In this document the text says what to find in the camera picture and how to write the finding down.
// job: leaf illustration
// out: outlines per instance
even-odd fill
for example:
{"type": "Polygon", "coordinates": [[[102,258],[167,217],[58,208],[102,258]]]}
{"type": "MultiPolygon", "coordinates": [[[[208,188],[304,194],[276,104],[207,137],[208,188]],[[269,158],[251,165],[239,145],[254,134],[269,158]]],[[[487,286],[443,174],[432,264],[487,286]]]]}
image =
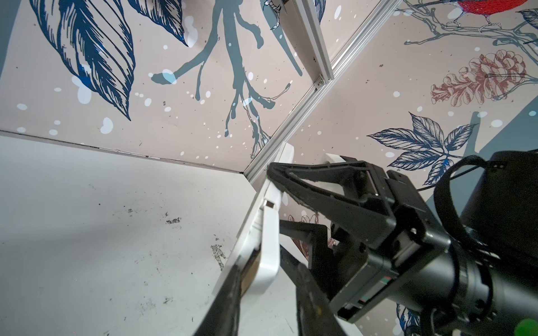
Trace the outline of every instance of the leaf illustration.
{"type": "Polygon", "coordinates": [[[325,13],[325,3],[327,0],[314,0],[314,7],[316,7],[317,19],[321,22],[323,13],[325,13]]]}
{"type": "Polygon", "coordinates": [[[435,152],[405,152],[388,166],[405,170],[417,170],[428,167],[439,157],[440,155],[435,152]]]}
{"type": "Polygon", "coordinates": [[[471,136],[472,129],[477,124],[463,125],[447,135],[447,138],[444,140],[444,145],[448,151],[455,151],[462,148],[462,146],[467,142],[471,136]]]}
{"type": "Polygon", "coordinates": [[[119,0],[30,0],[30,4],[67,69],[130,120],[135,56],[119,0]]]}
{"type": "Polygon", "coordinates": [[[131,6],[151,21],[164,27],[184,45],[183,11],[181,0],[128,0],[131,6]]]}
{"type": "Polygon", "coordinates": [[[410,113],[413,119],[413,131],[422,136],[432,147],[442,148],[444,134],[438,123],[426,117],[410,113]]]}
{"type": "Polygon", "coordinates": [[[383,145],[394,149],[408,151],[427,151],[430,144],[423,137],[405,128],[389,128],[381,132],[368,135],[383,145]]]}
{"type": "Polygon", "coordinates": [[[426,182],[424,182],[424,185],[432,185],[437,183],[441,176],[443,176],[444,172],[447,171],[450,166],[452,166],[454,162],[450,159],[444,159],[437,161],[430,170],[430,173],[428,174],[428,179],[426,182]]]}
{"type": "Polygon", "coordinates": [[[538,29],[538,8],[524,9],[522,11],[519,11],[518,13],[521,13],[521,15],[523,15],[523,19],[525,19],[525,21],[528,22],[529,25],[538,29]]]}

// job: bird's leg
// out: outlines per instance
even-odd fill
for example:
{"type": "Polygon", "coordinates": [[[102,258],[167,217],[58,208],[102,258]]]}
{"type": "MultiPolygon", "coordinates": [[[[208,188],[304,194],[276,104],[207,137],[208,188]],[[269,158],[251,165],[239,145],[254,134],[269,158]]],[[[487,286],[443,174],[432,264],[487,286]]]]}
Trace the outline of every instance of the bird's leg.
{"type": "Polygon", "coordinates": [[[484,15],[484,17],[486,18],[487,25],[483,25],[482,27],[480,27],[480,28],[478,29],[478,31],[479,31],[480,33],[482,33],[482,29],[484,29],[485,27],[489,27],[489,26],[499,26],[499,28],[502,29],[500,23],[491,23],[491,21],[490,21],[490,16],[489,16],[489,15],[484,15]]]}
{"type": "Polygon", "coordinates": [[[447,24],[446,24],[445,26],[448,27],[448,25],[452,23],[452,24],[457,25],[458,28],[460,28],[460,27],[462,26],[462,24],[459,23],[458,20],[459,20],[460,17],[462,17],[462,16],[464,16],[464,15],[465,15],[465,12],[462,12],[462,13],[461,13],[461,14],[460,14],[454,21],[447,22],[447,24]]]}

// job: red bird belly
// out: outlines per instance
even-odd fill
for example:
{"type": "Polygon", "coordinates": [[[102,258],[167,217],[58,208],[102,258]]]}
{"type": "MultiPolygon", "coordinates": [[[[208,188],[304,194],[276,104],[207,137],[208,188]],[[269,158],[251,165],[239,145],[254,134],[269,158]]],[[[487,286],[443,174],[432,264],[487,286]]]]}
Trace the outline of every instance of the red bird belly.
{"type": "Polygon", "coordinates": [[[463,11],[479,15],[504,12],[526,3],[527,0],[462,0],[458,1],[463,11]]]}

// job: black strap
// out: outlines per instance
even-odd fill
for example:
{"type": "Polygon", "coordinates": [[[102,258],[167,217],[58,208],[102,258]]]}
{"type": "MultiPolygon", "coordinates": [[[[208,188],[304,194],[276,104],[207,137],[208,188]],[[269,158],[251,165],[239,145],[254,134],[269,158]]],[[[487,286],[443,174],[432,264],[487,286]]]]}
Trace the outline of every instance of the black strap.
{"type": "Polygon", "coordinates": [[[455,239],[457,239],[464,247],[467,248],[481,248],[484,249],[484,246],[478,244],[472,238],[467,235],[465,228],[463,227],[456,208],[454,207],[454,202],[452,201],[452,195],[450,193],[450,176],[453,172],[460,169],[462,166],[480,166],[482,168],[487,168],[487,161],[482,159],[477,155],[466,156],[455,165],[450,167],[439,179],[435,190],[434,190],[434,203],[435,210],[437,215],[441,220],[445,230],[455,239]]]}

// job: black cable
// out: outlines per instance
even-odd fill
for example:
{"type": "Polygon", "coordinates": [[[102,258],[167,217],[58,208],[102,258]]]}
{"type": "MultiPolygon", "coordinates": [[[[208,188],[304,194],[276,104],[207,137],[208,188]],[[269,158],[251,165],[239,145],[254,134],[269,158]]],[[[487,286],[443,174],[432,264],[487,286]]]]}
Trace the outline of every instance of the black cable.
{"type": "MultiPolygon", "coordinates": [[[[538,152],[538,148],[536,148],[536,149],[531,149],[531,150],[529,150],[528,152],[538,152]]],[[[455,178],[457,178],[457,177],[460,177],[460,176],[462,176],[462,175],[465,175],[465,174],[467,174],[467,173],[470,173],[471,171],[473,171],[473,170],[475,170],[475,169],[477,169],[477,168],[480,168],[480,167],[479,167],[479,166],[475,166],[475,167],[469,168],[469,169],[467,169],[466,171],[463,171],[463,172],[461,172],[461,173],[459,173],[459,174],[454,175],[454,176],[451,177],[450,179],[453,180],[453,179],[455,179],[455,178]]],[[[424,191],[424,190],[428,190],[428,189],[431,189],[431,188],[435,187],[436,185],[437,185],[437,183],[432,184],[432,185],[429,185],[429,186],[424,187],[424,188],[417,189],[416,191],[424,191]]]]}

